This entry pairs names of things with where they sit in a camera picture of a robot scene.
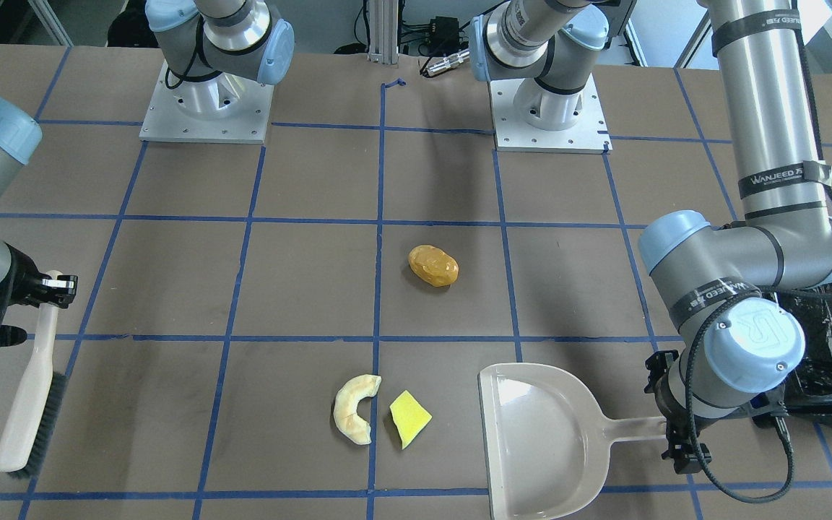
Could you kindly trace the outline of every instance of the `floor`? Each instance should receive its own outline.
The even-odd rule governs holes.
[[[468,70],[426,80],[406,57],[296,56],[264,147],[145,144],[161,63],[0,46],[0,95],[44,134],[0,236],[82,286],[60,315],[69,390],[43,473],[0,474],[0,518],[485,519],[486,365],[557,365],[610,417],[657,414],[644,359],[682,345],[635,244],[673,210],[740,211],[717,72],[598,66],[613,152],[541,155],[495,150]],[[815,83],[832,162],[832,76]],[[458,259],[455,285],[412,276],[421,243]],[[0,350],[0,432],[29,355]],[[331,407],[365,373],[383,385],[359,447]],[[389,422],[403,389],[433,415],[406,451]],[[771,506],[677,476],[663,442],[641,442],[613,448],[575,517],[832,518],[832,431],[789,427],[798,481]],[[703,439],[723,481],[762,493],[783,477],[779,442],[748,421]]]

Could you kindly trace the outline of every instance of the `brush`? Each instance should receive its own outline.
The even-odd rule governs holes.
[[[56,280],[59,271],[48,271]],[[57,307],[40,304],[34,350],[14,393],[9,419],[0,440],[0,472],[16,478],[37,477],[47,444],[56,427],[56,415],[66,392],[66,376],[53,372]]]

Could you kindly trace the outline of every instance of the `cashew-shaped object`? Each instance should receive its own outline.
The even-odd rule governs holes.
[[[357,445],[371,444],[371,425],[359,417],[358,404],[361,399],[374,397],[381,385],[381,377],[363,374],[351,378],[336,394],[333,421],[336,428]]]

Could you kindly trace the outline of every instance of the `dustpan handle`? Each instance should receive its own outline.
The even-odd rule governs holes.
[[[609,442],[650,441],[667,437],[667,418],[608,419],[603,435]]]

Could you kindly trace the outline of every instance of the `white brush handle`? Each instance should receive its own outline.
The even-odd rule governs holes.
[[[48,271],[47,275],[56,280],[59,271]],[[40,304],[37,314],[37,329],[34,331],[34,352],[30,355],[24,375],[14,393],[9,420],[0,440],[0,471],[20,470],[27,465],[30,450],[37,437],[43,408],[50,393],[53,379],[53,341],[56,339],[57,307],[49,303]]]

